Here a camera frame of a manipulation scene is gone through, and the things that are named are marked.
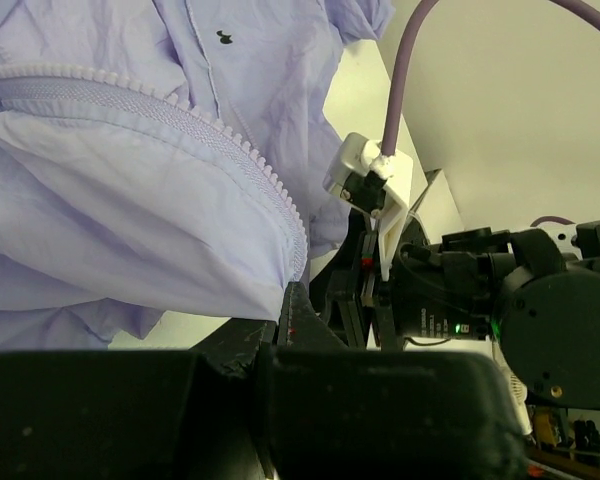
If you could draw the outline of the lavender zip jacket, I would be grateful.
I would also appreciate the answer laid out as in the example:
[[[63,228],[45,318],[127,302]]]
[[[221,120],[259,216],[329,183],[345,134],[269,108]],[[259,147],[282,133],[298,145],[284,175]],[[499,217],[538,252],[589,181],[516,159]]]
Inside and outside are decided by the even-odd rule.
[[[388,1],[0,1],[0,350],[276,320],[339,247],[323,113]]]

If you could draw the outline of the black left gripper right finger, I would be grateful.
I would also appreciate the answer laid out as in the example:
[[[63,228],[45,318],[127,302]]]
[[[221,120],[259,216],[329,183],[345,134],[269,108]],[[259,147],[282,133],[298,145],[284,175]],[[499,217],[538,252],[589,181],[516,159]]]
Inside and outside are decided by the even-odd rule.
[[[303,285],[261,356],[265,444],[282,479],[523,479],[508,388],[481,354],[344,347]]]

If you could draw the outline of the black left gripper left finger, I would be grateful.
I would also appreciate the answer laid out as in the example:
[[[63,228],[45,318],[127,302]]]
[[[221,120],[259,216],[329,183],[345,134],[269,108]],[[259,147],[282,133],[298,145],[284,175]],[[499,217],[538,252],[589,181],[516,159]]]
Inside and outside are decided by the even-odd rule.
[[[186,350],[0,353],[0,479],[261,479],[248,377],[271,322]]]

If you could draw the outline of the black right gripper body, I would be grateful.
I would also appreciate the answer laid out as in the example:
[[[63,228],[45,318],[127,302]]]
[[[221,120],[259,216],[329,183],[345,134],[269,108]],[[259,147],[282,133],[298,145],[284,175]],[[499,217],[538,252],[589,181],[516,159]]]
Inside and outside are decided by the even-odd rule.
[[[378,235],[352,219],[343,246],[324,268],[324,321],[349,347],[437,346],[493,335],[493,307],[510,272],[510,233],[480,228],[430,243],[407,222],[389,278],[380,272]]]

